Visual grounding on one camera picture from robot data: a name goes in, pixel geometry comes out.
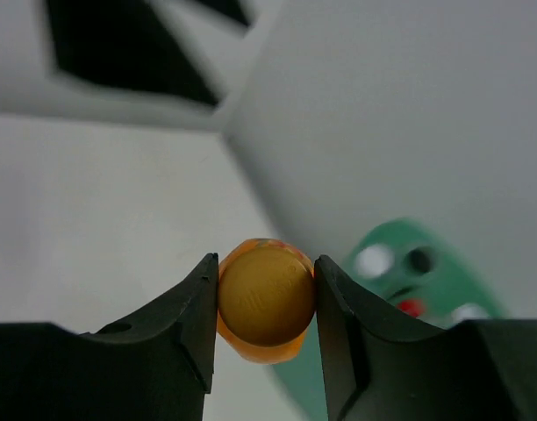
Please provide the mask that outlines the small red-cap cola bottle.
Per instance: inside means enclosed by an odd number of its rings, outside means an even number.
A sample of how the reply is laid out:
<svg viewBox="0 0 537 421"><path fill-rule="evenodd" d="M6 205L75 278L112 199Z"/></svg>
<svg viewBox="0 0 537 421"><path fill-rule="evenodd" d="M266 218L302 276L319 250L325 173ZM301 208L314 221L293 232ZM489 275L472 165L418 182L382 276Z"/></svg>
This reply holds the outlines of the small red-cap cola bottle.
<svg viewBox="0 0 537 421"><path fill-rule="evenodd" d="M397 308L413 318L419 318L426 312L425 305L419 299L405 299L397 304Z"/></svg>

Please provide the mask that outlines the Aquafina bottle white cap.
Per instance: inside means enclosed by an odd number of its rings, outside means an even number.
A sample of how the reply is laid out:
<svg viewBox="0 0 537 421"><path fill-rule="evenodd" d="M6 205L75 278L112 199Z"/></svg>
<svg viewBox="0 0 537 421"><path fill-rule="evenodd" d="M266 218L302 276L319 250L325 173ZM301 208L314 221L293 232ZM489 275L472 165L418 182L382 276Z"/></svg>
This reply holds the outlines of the Aquafina bottle white cap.
<svg viewBox="0 0 537 421"><path fill-rule="evenodd" d="M386 274L394 265L395 255L384 244L364 247L354 258L354 268L359 276L373 279Z"/></svg>

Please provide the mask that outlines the black-cap black-label bottle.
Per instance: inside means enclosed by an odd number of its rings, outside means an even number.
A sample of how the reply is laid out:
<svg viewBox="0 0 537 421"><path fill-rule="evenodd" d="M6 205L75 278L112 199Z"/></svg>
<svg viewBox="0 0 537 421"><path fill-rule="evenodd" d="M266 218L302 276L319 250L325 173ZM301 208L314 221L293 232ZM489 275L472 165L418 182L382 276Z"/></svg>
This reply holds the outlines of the black-cap black-label bottle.
<svg viewBox="0 0 537 421"><path fill-rule="evenodd" d="M435 252L429 246L417 246L405 256L405 267L413 275L430 274L435 266Z"/></svg>

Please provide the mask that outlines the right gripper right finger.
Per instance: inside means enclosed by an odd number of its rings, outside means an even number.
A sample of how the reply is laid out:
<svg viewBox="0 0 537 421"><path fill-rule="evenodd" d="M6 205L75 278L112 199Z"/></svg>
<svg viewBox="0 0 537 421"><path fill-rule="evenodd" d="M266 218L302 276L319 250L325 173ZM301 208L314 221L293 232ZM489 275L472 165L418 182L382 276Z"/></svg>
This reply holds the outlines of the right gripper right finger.
<svg viewBox="0 0 537 421"><path fill-rule="evenodd" d="M332 420L537 420L537 319L442 330L314 265L326 407Z"/></svg>

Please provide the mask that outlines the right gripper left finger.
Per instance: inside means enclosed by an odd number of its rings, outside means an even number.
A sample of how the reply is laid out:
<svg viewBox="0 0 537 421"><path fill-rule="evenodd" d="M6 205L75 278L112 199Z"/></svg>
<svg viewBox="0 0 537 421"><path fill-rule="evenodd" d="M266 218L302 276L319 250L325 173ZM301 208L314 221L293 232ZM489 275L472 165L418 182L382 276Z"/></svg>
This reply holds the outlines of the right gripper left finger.
<svg viewBox="0 0 537 421"><path fill-rule="evenodd" d="M211 392L218 256L98 332L0 324L0 420L199 420Z"/></svg>

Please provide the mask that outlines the orange juice bottle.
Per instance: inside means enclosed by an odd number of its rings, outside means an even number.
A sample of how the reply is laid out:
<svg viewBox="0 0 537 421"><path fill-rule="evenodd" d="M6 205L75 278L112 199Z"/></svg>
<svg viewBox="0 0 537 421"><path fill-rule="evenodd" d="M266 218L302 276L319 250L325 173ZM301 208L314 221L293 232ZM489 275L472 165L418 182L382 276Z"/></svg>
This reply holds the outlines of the orange juice bottle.
<svg viewBox="0 0 537 421"><path fill-rule="evenodd" d="M279 239L247 239L219 264L217 332L243 359L299 355L315 314L313 264Z"/></svg>

